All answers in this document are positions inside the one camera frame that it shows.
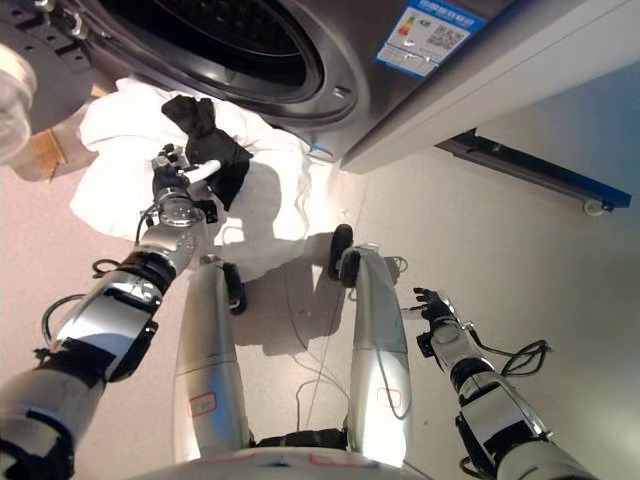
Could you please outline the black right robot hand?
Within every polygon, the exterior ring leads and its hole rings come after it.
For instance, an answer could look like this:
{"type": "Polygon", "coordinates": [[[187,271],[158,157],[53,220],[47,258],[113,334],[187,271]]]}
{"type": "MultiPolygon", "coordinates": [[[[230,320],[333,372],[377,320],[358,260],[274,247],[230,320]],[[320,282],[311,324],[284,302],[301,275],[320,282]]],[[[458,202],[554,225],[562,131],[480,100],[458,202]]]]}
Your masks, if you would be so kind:
{"type": "Polygon", "coordinates": [[[415,304],[400,308],[404,320],[424,320],[430,328],[444,322],[460,322],[451,299],[444,291],[414,287],[413,294],[415,304]]]}

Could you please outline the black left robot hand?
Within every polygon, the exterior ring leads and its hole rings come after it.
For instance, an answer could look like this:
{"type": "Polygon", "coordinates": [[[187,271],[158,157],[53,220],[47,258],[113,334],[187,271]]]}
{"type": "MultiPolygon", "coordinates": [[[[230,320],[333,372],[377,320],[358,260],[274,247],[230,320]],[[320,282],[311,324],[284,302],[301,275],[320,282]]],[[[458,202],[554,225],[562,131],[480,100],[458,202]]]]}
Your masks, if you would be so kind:
{"type": "Polygon", "coordinates": [[[152,192],[156,201],[160,200],[164,190],[187,191],[190,185],[206,180],[222,167],[219,160],[192,163],[184,148],[174,144],[166,144],[151,161],[151,165],[152,192]]]}

